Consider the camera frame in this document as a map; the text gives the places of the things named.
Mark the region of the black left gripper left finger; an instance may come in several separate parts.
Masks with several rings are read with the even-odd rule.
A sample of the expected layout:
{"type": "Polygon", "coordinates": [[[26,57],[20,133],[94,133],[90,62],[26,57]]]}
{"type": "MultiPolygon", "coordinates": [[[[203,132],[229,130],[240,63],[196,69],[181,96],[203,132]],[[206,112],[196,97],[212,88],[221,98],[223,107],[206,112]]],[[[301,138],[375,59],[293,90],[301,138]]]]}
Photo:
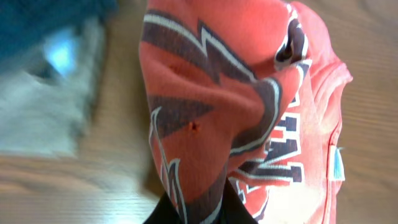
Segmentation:
{"type": "Polygon", "coordinates": [[[180,224],[179,214],[166,193],[161,196],[144,224],[180,224]]]}

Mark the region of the red printed t-shirt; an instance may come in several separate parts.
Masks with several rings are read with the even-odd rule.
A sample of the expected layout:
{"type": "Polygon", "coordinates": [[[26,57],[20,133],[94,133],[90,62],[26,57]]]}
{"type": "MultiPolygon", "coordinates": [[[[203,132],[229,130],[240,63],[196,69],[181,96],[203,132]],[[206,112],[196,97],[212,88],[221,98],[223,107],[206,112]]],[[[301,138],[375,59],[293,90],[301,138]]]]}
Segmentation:
{"type": "Polygon", "coordinates": [[[300,2],[150,0],[149,144],[180,223],[219,223],[226,180],[257,223],[336,221],[352,76],[300,2]]]}

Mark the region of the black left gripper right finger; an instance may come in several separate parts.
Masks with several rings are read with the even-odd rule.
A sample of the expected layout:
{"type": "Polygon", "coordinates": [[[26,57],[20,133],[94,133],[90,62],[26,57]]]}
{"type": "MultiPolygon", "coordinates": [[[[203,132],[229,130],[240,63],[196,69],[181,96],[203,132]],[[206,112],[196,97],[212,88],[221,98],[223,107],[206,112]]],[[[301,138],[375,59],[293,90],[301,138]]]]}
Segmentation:
{"type": "Polygon", "coordinates": [[[219,224],[257,224],[240,201],[229,180],[226,180],[224,185],[219,224]]]}

